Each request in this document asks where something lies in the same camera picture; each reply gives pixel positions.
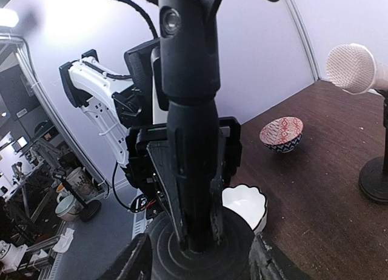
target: white microphone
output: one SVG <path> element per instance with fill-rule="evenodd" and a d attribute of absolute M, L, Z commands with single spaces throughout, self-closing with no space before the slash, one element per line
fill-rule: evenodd
<path fill-rule="evenodd" d="M 351 94 L 388 90 L 388 65 L 376 61 L 363 45 L 339 45 L 326 61 L 329 80 Z"/>

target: black disc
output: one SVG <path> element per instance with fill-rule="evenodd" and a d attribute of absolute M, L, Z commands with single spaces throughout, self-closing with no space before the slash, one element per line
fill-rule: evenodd
<path fill-rule="evenodd" d="M 148 226 L 153 280 L 248 280 L 254 233 L 242 217 L 223 208 L 224 239 L 202 254 L 179 249 L 170 218 L 161 213 Z"/>
<path fill-rule="evenodd" d="M 358 183 L 361 191 L 372 201 L 388 204 L 388 176 L 383 175 L 384 157 L 370 160 L 361 169 Z"/>
<path fill-rule="evenodd" d="M 87 204 L 87 208 L 81 210 L 79 218 L 81 218 L 83 222 L 91 221 L 100 211 L 101 206 L 102 204 L 98 200 L 90 201 Z"/>

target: brown wooden table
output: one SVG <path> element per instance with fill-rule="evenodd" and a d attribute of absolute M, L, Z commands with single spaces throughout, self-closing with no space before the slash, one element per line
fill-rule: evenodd
<path fill-rule="evenodd" d="M 267 149 L 260 130 L 296 116 L 303 138 L 288 154 Z M 358 188 L 362 166 L 384 153 L 383 98 L 353 96 L 317 82 L 245 123 L 241 167 L 232 185 L 268 198 L 265 231 L 316 280 L 388 279 L 388 206 Z"/>

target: light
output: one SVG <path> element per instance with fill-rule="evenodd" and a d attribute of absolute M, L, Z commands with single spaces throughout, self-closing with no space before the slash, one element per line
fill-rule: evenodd
<path fill-rule="evenodd" d="M 0 8 L 0 27 L 14 27 L 19 22 L 19 16 L 13 10 Z"/>
<path fill-rule="evenodd" d="M 20 145 L 20 148 L 23 148 L 25 145 L 27 145 L 27 141 L 25 140 L 25 138 L 22 136 L 20 137 L 17 142 L 19 143 Z"/>

